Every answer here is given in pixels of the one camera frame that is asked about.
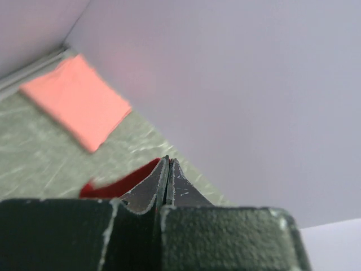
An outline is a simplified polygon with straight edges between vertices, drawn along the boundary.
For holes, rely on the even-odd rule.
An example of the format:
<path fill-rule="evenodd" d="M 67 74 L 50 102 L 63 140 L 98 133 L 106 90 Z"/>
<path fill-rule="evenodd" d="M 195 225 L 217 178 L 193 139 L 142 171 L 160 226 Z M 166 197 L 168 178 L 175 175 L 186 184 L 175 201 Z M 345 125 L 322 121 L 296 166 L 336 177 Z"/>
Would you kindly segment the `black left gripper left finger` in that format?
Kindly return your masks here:
<path fill-rule="evenodd" d="M 170 160 L 119 198 L 1 201 L 2 270 L 154 270 Z"/>

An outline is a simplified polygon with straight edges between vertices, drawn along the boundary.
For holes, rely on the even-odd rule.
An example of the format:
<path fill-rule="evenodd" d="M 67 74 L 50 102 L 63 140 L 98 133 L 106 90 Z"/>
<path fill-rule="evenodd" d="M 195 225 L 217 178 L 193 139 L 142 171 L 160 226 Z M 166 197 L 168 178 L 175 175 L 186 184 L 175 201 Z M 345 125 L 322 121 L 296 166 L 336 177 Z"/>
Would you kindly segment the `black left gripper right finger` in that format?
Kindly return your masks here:
<path fill-rule="evenodd" d="M 286 210 L 215 206 L 177 159 L 170 162 L 160 230 L 161 270 L 311 270 Z"/>

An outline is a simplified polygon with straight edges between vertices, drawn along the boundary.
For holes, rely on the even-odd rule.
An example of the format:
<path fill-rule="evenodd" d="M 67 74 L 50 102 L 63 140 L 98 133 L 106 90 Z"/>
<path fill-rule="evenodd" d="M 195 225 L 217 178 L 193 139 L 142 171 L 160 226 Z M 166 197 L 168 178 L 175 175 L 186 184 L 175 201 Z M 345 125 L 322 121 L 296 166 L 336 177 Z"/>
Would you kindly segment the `red t shirt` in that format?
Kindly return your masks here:
<path fill-rule="evenodd" d="M 78 197 L 97 199 L 119 198 L 146 179 L 156 168 L 160 160 L 160 158 L 155 158 L 125 177 L 117 179 L 115 182 L 105 186 L 96 187 L 94 179 L 90 179 L 84 184 Z"/>

